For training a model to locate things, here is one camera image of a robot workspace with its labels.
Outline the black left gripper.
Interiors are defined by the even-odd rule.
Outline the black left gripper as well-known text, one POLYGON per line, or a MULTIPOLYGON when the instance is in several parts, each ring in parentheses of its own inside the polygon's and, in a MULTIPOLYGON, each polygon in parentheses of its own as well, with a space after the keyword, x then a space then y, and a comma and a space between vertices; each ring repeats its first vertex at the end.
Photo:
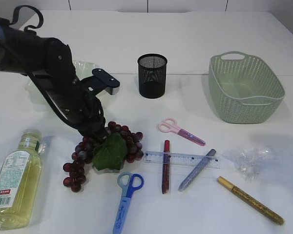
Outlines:
POLYGON ((105 127, 101 102, 77 77, 69 46, 56 38, 36 38, 31 52, 30 78, 55 114, 82 136, 102 144, 111 130, 105 127))

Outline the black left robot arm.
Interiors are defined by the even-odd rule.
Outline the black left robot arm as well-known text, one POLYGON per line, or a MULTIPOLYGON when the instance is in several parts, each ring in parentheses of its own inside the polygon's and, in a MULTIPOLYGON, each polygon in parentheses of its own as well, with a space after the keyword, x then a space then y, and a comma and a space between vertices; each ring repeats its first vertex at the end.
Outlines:
POLYGON ((28 6, 38 15, 38 25, 28 25, 22 31, 11 27, 18 21, 21 8, 14 9, 12 21, 0 18, 0 71, 28 76, 65 124, 102 143, 108 132, 96 95, 103 90, 112 94, 120 83, 100 68, 80 80, 69 46, 57 38, 37 36, 35 29, 43 25, 37 8, 28 6))

